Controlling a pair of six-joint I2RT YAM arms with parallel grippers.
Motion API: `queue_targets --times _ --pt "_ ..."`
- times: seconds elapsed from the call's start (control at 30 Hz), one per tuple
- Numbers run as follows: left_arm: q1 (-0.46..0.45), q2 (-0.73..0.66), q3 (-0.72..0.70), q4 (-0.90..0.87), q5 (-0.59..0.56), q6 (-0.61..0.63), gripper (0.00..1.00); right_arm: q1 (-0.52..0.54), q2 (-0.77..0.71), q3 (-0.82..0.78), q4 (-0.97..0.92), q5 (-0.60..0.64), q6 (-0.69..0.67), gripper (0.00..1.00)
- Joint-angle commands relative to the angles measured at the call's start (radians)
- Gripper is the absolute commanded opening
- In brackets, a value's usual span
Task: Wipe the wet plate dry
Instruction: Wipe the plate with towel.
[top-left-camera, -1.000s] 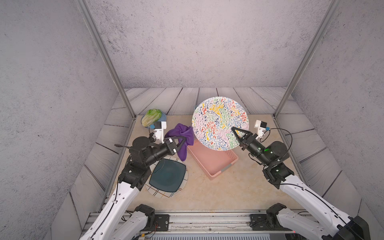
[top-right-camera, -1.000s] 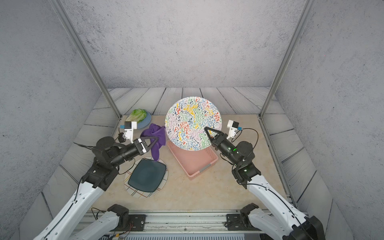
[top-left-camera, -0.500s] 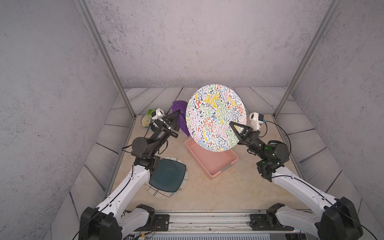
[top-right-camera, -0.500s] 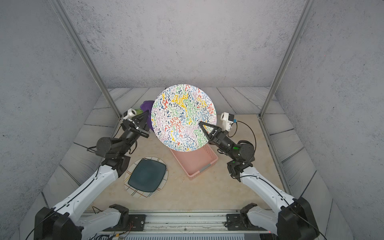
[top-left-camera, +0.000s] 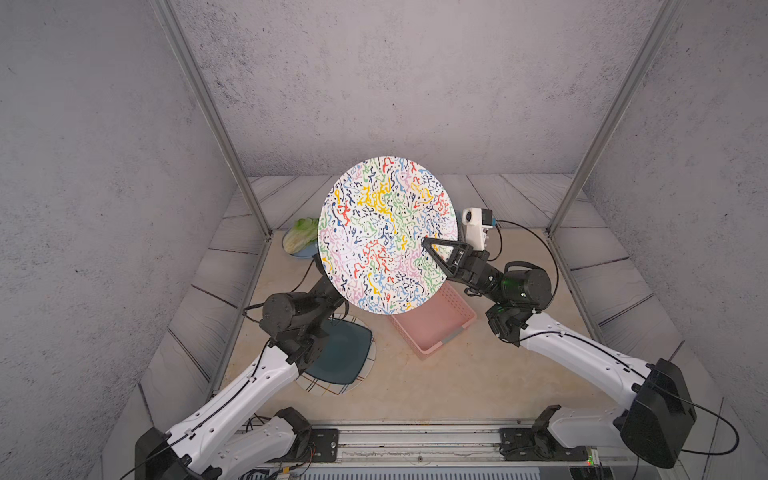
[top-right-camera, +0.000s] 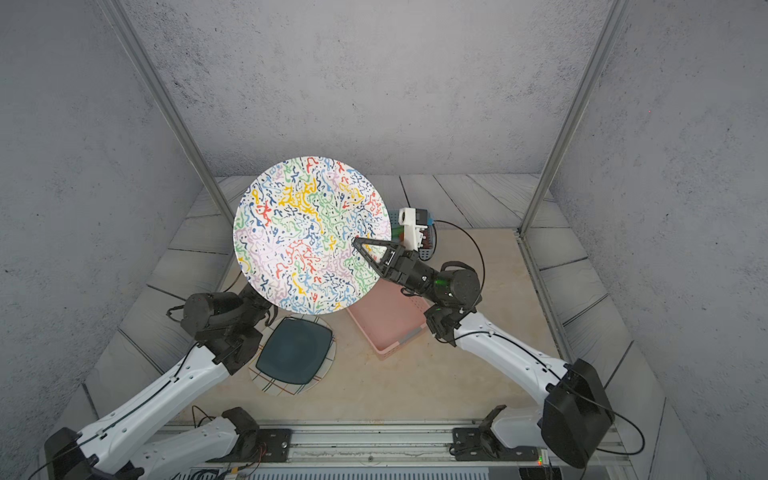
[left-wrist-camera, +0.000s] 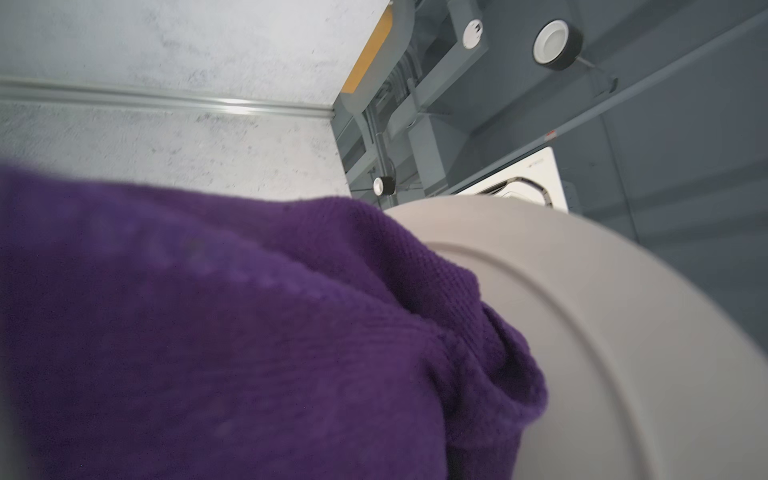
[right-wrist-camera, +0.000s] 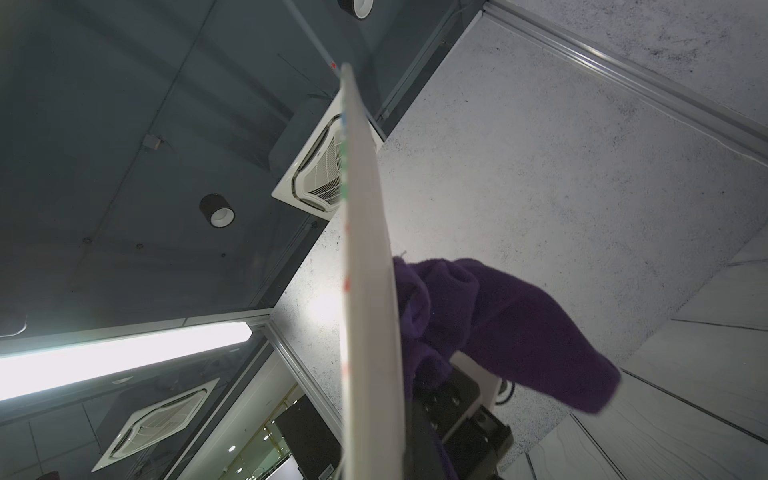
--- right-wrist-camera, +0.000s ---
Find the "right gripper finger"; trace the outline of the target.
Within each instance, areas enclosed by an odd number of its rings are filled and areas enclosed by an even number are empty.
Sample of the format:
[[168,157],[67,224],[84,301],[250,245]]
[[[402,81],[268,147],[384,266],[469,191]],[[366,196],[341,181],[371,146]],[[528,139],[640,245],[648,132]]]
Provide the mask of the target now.
[[445,478],[435,430],[422,403],[407,404],[404,478],[407,480],[443,480]]

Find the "purple cleaning cloth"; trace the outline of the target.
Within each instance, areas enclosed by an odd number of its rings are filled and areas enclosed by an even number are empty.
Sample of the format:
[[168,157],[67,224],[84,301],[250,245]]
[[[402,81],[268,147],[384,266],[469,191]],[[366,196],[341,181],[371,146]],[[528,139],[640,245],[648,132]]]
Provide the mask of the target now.
[[393,265],[407,399],[444,383],[456,352],[582,412],[615,394],[617,367],[539,287],[473,259]]

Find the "colourful squiggle pattern plate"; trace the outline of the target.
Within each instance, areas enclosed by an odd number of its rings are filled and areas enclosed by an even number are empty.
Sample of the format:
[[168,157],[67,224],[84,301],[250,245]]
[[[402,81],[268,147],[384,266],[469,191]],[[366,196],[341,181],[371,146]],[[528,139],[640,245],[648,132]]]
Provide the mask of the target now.
[[353,68],[341,68],[344,476],[401,479],[406,408],[394,267],[377,147]]

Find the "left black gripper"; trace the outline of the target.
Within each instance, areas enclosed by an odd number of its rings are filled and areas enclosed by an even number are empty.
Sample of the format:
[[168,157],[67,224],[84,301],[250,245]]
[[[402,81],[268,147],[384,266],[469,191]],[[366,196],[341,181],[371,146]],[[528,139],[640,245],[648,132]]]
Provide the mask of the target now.
[[512,431],[481,404],[473,380],[455,368],[447,381],[432,391],[418,390],[414,399],[435,430],[442,465],[447,460],[459,479],[500,477],[498,463],[513,444]]

